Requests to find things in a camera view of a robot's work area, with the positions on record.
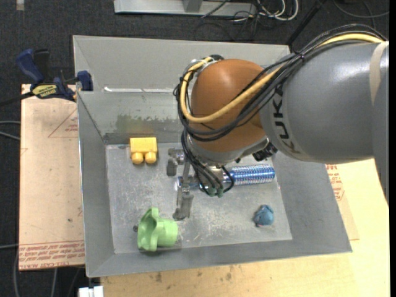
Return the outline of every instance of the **green plastic object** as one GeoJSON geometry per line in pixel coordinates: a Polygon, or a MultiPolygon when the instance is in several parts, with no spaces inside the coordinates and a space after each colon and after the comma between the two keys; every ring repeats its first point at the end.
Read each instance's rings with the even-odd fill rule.
{"type": "Polygon", "coordinates": [[[160,218],[156,207],[147,210],[140,219],[137,229],[137,247],[155,252],[157,247],[171,248],[178,238],[178,224],[170,219],[160,218]]]}

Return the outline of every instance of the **yellow toy brick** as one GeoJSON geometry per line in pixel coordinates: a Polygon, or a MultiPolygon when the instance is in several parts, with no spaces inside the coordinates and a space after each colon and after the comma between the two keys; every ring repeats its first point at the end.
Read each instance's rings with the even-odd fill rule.
{"type": "Polygon", "coordinates": [[[141,164],[143,160],[148,164],[153,164],[157,161],[158,147],[156,137],[131,137],[129,146],[133,164],[141,164]]]}

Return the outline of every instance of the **cardboard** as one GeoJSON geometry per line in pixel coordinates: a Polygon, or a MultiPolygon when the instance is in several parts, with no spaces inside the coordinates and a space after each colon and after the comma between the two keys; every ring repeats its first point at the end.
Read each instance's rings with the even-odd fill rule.
{"type": "Polygon", "coordinates": [[[77,105],[21,107],[19,270],[84,265],[77,105]]]}

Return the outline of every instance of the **blue spring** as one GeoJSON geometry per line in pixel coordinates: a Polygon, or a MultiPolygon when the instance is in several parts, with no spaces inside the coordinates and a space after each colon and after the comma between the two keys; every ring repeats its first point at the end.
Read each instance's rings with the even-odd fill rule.
{"type": "Polygon", "coordinates": [[[275,177],[275,170],[268,164],[232,167],[230,171],[235,186],[271,183],[275,177]]]}

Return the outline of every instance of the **black cord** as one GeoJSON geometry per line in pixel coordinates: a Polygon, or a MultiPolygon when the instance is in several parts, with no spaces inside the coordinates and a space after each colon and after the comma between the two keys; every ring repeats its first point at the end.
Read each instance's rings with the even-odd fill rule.
{"type": "Polygon", "coordinates": [[[224,166],[222,166],[222,170],[224,171],[224,173],[228,176],[228,178],[231,181],[231,184],[226,189],[224,189],[224,191],[223,191],[223,193],[224,193],[224,192],[227,192],[230,189],[232,189],[232,187],[234,187],[235,181],[234,181],[234,177],[232,177],[230,172],[224,166]]]}
{"type": "Polygon", "coordinates": [[[214,8],[212,11],[210,11],[210,12],[206,13],[205,15],[203,15],[203,16],[201,17],[201,19],[204,19],[204,18],[206,18],[206,17],[212,15],[213,13],[215,13],[215,12],[218,11],[222,6],[224,6],[228,1],[230,1],[230,0],[224,0],[222,3],[220,3],[220,4],[219,4],[216,8],[214,8]]]}
{"type": "MultiPolygon", "coordinates": [[[[336,43],[330,43],[327,45],[320,46],[325,41],[331,38],[348,33],[364,33],[385,40],[385,38],[375,29],[368,27],[367,25],[361,25],[361,24],[344,25],[340,28],[336,28],[324,32],[323,34],[315,38],[312,42],[310,42],[305,48],[303,48],[299,52],[295,52],[294,54],[289,55],[289,57],[284,59],[282,61],[284,62],[284,65],[271,78],[271,80],[269,80],[262,88],[260,88],[260,90],[248,101],[248,103],[245,104],[244,108],[241,110],[238,117],[235,120],[231,121],[230,123],[218,129],[203,131],[203,130],[194,129],[189,125],[188,120],[185,118],[183,112],[181,111],[180,102],[179,102],[179,88],[177,87],[175,89],[174,94],[176,95],[176,100],[178,101],[179,117],[186,132],[193,139],[203,142],[210,142],[226,136],[238,125],[240,126],[241,122],[246,123],[246,118],[251,119],[257,113],[258,111],[257,109],[261,109],[263,106],[265,106],[271,98],[271,92],[274,91],[276,87],[284,83],[284,81],[286,81],[286,79],[289,78],[289,76],[292,73],[294,73],[294,71],[297,70],[297,68],[299,68],[300,65],[302,65],[306,60],[312,58],[313,56],[316,56],[320,52],[323,52],[329,48],[336,47],[338,45],[345,45],[348,43],[365,43],[363,41],[358,41],[358,40],[347,40],[347,41],[339,41],[336,43]]],[[[280,63],[281,62],[278,62],[275,63],[274,65],[266,67],[264,71],[268,71],[269,69],[272,69],[280,65],[280,63]]],[[[258,80],[259,77],[261,77],[263,74],[264,74],[263,72],[260,72],[260,74],[254,80],[258,80]]]]}
{"type": "Polygon", "coordinates": [[[373,14],[371,13],[371,10],[369,10],[370,15],[353,14],[353,13],[350,13],[350,12],[348,12],[348,11],[342,9],[342,8],[335,2],[335,0],[333,0],[333,3],[334,3],[334,5],[337,7],[337,9],[340,10],[342,13],[345,13],[345,14],[351,16],[351,17],[357,17],[357,18],[359,18],[359,19],[374,19],[374,18],[376,18],[376,17],[384,17],[384,16],[386,16],[386,15],[389,14],[389,11],[386,11],[386,12],[384,12],[384,13],[374,14],[374,15],[373,15],[373,14]]]}

